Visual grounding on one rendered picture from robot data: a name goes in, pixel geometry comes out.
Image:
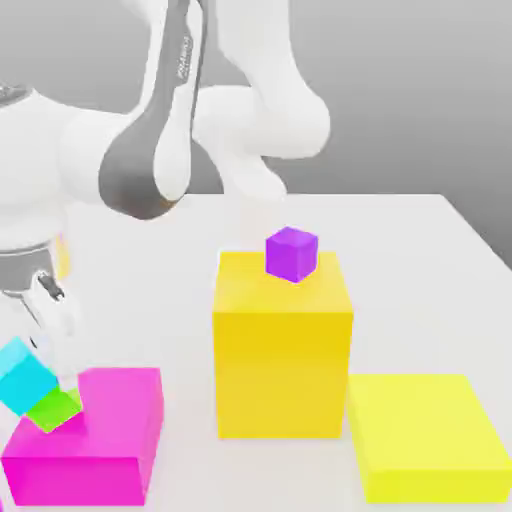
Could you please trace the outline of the small green cube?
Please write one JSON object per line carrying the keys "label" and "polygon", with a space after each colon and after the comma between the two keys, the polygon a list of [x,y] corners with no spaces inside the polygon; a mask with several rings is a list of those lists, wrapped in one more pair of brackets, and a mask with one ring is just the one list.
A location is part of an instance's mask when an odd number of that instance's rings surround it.
{"label": "small green cube", "polygon": [[82,410],[82,400],[77,387],[68,391],[56,387],[35,404],[26,416],[43,432],[50,433]]}

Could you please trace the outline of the large magenta box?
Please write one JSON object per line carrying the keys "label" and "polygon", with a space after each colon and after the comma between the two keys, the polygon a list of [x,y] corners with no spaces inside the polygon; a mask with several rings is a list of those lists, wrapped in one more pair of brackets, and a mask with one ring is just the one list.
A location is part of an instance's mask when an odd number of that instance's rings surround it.
{"label": "large magenta box", "polygon": [[22,418],[1,457],[18,506],[142,506],[164,417],[157,368],[92,368],[81,413],[50,433]]}

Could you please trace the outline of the small purple cube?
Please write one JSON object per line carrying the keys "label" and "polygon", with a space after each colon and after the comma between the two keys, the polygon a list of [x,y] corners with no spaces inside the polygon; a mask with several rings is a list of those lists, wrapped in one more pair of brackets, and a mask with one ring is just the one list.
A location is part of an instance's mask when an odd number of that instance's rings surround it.
{"label": "small purple cube", "polygon": [[265,270],[299,283],[316,269],[318,245],[317,235],[286,226],[266,239]]}

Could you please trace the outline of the large yellow box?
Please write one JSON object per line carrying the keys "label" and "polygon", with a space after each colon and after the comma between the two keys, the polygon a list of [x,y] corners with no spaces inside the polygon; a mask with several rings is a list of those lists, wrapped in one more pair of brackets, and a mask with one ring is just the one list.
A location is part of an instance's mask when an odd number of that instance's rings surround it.
{"label": "large yellow box", "polygon": [[512,458],[467,377],[352,374],[347,415],[371,504],[494,504]]}

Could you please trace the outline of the large orange box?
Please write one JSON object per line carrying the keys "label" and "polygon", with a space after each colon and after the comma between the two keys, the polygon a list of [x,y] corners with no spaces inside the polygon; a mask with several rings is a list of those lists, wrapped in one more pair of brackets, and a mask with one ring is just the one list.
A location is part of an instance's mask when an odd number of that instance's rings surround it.
{"label": "large orange box", "polygon": [[266,273],[260,252],[221,253],[212,310],[219,437],[340,437],[353,318],[333,252],[299,283]]}

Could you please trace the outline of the small cyan cube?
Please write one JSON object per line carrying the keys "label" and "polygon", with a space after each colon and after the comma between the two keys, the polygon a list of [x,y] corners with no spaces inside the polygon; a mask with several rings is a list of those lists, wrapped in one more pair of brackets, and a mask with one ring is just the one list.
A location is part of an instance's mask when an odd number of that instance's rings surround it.
{"label": "small cyan cube", "polygon": [[23,416],[57,387],[57,378],[19,338],[0,349],[0,401]]}

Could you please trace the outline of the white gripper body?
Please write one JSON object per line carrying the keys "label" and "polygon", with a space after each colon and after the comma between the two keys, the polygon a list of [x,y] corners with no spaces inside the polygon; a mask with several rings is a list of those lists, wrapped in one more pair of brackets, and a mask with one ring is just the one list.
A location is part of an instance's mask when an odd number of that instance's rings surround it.
{"label": "white gripper body", "polygon": [[32,348],[57,377],[60,387],[77,387],[81,368],[79,315],[67,294],[53,299],[47,294],[23,294],[30,318]]}

